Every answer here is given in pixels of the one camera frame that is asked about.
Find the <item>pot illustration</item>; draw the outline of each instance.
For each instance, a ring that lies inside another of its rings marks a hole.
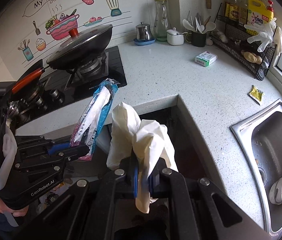
[[[58,22],[57,24],[51,26],[46,34],[51,34],[52,38],[55,40],[60,40],[69,35],[69,31],[78,28],[77,19],[79,18],[79,14],[72,15],[64,20]]]
[[[109,8],[111,9],[111,16],[119,16],[122,12],[119,9],[119,1],[118,0],[106,0]]]

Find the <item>black glass stovetop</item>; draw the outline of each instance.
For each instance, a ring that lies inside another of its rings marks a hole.
[[[91,97],[97,90],[99,84],[106,78],[115,79],[117,82],[119,82],[118,87],[126,86],[127,80],[124,75],[118,46],[106,49],[105,53],[107,55],[106,62],[108,63],[108,76],[92,80],[77,87],[67,86],[67,82],[71,74],[66,72],[65,70],[55,70],[54,72],[40,79],[40,82],[45,87],[42,98],[45,102],[46,107],[32,109],[30,111],[30,117],[26,122],[30,122],[51,111],[74,103],[76,101]],[[62,100],[52,100],[50,92],[54,89],[57,89],[60,92],[60,94],[62,95]]]

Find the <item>orange pan handle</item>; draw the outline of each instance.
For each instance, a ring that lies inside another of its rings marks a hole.
[[[28,76],[25,76],[23,79],[21,79],[17,84],[13,86],[12,94],[17,93],[22,88],[24,88],[26,85],[28,85],[31,81],[40,77],[44,71],[45,71],[44,68],[38,68],[37,70],[30,73]]]

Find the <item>white speckled countertop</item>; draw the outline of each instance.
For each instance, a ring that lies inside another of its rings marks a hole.
[[[269,80],[257,81],[240,63],[215,46],[171,46],[155,42],[119,45],[127,86],[119,88],[112,108],[124,101],[138,114],[182,106],[207,145],[228,196],[262,228],[263,212],[256,184],[230,125],[282,98]],[[194,63],[198,54],[218,56],[209,67]],[[247,96],[252,85],[265,92],[259,106]],[[53,111],[17,130],[17,135],[46,134],[75,124],[91,98]]]

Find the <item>pan lid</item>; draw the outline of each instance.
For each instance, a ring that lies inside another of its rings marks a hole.
[[[112,27],[113,26],[111,24],[96,26],[79,32],[74,37],[68,38],[59,46],[59,48],[54,53],[51,54],[51,56],[47,60],[47,64],[65,55],[69,51],[79,48],[81,45],[91,41],[92,39],[111,29]]]

